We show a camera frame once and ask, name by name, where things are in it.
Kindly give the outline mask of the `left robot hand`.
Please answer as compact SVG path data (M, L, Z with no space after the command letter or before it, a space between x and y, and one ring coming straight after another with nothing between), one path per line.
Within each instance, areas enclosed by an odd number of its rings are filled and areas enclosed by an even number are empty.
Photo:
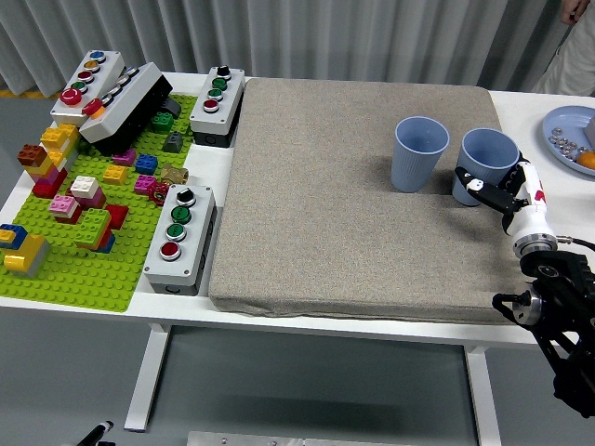
M113 428L111 420L103 421L93 427L82 439L80 439L76 446L95 446L103 438L103 436Z

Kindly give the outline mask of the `person's hand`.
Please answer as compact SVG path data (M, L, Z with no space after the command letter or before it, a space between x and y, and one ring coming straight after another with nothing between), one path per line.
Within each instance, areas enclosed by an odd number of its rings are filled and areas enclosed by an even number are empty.
M561 0L561 22L569 26L577 24L589 4L589 0Z

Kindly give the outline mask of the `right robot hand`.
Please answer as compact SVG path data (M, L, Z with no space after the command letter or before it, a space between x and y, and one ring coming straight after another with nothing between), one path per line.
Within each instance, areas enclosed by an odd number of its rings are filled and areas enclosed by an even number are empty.
M557 241L547 215L546 195L536 167L520 155L520 160L495 186L458 166L456 176L475 200L499 212L502 227L521 250L523 244L543 243L556 250Z

